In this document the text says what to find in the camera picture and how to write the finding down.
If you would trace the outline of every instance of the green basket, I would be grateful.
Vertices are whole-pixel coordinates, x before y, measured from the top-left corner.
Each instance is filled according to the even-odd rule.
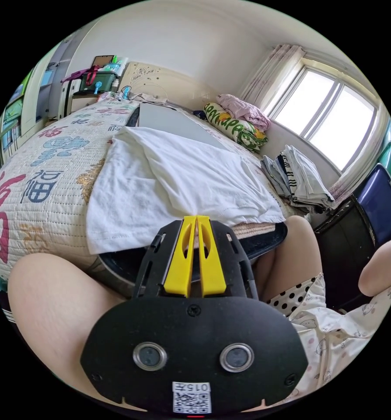
[[[82,83],[80,84],[81,91],[94,91],[96,89],[96,84],[98,82],[102,83],[102,86],[98,89],[98,93],[108,92],[111,90],[111,85],[113,81],[117,78],[117,73],[112,71],[98,71],[95,75],[92,84],[87,86],[86,85],[86,78],[90,72],[85,73],[82,76]]]

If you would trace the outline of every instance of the thigh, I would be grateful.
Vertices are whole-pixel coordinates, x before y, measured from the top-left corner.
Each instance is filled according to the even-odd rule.
[[[76,266],[50,254],[32,254],[13,267],[8,297],[15,322],[38,358],[67,385],[99,395],[86,377],[80,355],[97,320],[124,300]]]
[[[315,233],[300,216],[286,220],[286,239],[276,249],[273,265],[265,283],[262,299],[269,301],[322,272],[321,256]]]

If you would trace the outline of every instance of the quilted bedspread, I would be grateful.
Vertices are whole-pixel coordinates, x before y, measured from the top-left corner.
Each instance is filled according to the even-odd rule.
[[[105,98],[46,127],[23,145],[0,170],[0,278],[6,281],[24,255],[46,252],[71,261],[98,278],[105,272],[86,242],[87,203],[112,135],[141,102]],[[284,203],[259,169],[259,159],[210,124],[182,110],[210,134],[251,162],[285,217]],[[264,233],[267,226],[238,226],[238,237]]]

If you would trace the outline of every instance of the white towel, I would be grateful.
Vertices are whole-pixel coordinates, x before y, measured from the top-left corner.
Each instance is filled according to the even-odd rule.
[[[187,215],[229,227],[284,221],[238,154],[144,127],[117,133],[89,200],[90,253],[147,246],[161,227]]]

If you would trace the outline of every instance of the pillow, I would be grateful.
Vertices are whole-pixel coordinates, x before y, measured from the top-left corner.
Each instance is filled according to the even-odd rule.
[[[210,124],[251,152],[259,153],[260,147],[268,141],[257,127],[243,119],[232,118],[219,104],[209,102],[204,107],[204,113]]]

